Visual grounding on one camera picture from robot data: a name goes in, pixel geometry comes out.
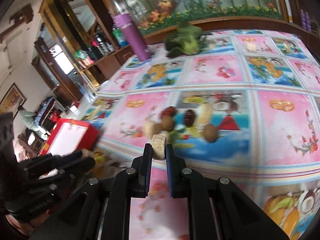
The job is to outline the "beige cake piece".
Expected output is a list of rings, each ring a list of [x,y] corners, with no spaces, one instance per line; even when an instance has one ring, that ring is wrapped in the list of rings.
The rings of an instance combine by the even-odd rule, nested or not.
[[[167,145],[167,137],[164,134],[155,134],[152,137],[152,158],[155,160],[165,159],[165,149]]]
[[[144,137],[148,139],[152,139],[155,134],[159,134],[162,131],[162,127],[160,123],[156,123],[154,121],[148,121],[143,126],[143,134]]]

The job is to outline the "brown longan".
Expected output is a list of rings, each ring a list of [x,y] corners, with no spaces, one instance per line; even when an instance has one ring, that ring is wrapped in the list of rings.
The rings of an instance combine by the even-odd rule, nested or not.
[[[175,121],[171,116],[164,116],[161,120],[163,131],[171,132],[175,128]]]
[[[203,129],[203,137],[207,142],[216,142],[219,135],[219,129],[213,124],[206,124]]]

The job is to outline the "dark jujube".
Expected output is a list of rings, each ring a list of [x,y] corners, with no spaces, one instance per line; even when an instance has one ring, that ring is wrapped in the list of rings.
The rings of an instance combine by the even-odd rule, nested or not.
[[[191,109],[188,109],[184,114],[183,123],[186,127],[191,127],[195,119],[196,119],[196,115],[194,111],[192,111]]]

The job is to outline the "red white box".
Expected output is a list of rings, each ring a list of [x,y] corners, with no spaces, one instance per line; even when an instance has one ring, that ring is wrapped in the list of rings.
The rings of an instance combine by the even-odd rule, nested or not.
[[[45,142],[40,155],[67,155],[81,149],[89,150],[99,131],[89,122],[60,119]]]

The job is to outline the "red jujube top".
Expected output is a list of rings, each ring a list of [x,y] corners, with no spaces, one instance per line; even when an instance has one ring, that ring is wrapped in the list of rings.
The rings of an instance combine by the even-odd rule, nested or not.
[[[169,106],[161,112],[160,118],[163,119],[165,116],[173,117],[176,115],[176,113],[177,113],[176,108]]]

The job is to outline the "colourful fruit print tablecloth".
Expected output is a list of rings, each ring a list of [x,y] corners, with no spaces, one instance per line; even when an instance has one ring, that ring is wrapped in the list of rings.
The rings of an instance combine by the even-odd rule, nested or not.
[[[156,133],[207,178],[228,177],[290,239],[319,214],[319,59],[296,35],[222,30],[200,52],[130,57],[87,107],[111,158],[139,156]]]

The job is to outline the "black thermos jug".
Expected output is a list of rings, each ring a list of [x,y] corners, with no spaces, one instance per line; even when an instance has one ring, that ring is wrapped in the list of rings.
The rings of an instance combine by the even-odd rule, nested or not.
[[[104,40],[100,33],[95,34],[94,39],[97,42],[98,47],[100,48],[101,53],[103,55],[108,55],[112,53],[113,47],[107,41]]]

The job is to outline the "green bok choy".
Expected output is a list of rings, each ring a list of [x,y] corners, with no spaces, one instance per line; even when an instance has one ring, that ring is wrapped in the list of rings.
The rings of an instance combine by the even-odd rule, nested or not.
[[[182,55],[196,55],[201,51],[205,40],[206,35],[202,34],[200,27],[182,22],[175,33],[164,39],[166,57],[172,59]]]

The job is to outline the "green plastic bottle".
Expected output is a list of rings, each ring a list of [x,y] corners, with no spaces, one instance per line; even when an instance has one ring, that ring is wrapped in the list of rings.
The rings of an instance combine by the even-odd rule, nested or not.
[[[115,25],[113,26],[112,34],[114,35],[114,37],[116,38],[117,42],[119,43],[119,45],[121,47],[125,47],[125,46],[128,45],[127,41],[125,40],[125,37],[124,37],[123,33]]]

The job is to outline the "purple thermos bottle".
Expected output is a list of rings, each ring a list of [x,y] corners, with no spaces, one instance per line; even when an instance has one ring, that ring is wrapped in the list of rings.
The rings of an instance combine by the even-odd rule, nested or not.
[[[131,46],[133,52],[138,56],[140,61],[146,61],[151,58],[151,52],[138,30],[130,14],[118,14],[113,17],[114,23],[125,36],[125,40]]]

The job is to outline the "small white cube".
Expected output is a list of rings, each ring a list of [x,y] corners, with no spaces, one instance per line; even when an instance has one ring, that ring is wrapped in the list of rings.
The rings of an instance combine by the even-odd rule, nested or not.
[[[254,43],[247,42],[247,43],[246,43],[246,48],[247,48],[247,51],[248,51],[249,53],[256,53],[256,52],[257,52],[256,46],[255,46]]]

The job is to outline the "purple bottles pair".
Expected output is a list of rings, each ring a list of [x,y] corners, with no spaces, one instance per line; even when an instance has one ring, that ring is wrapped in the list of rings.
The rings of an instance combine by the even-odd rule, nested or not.
[[[311,18],[308,14],[308,12],[303,11],[302,9],[300,10],[300,16],[301,16],[301,24],[302,28],[305,29],[308,32],[312,31],[311,28]]]

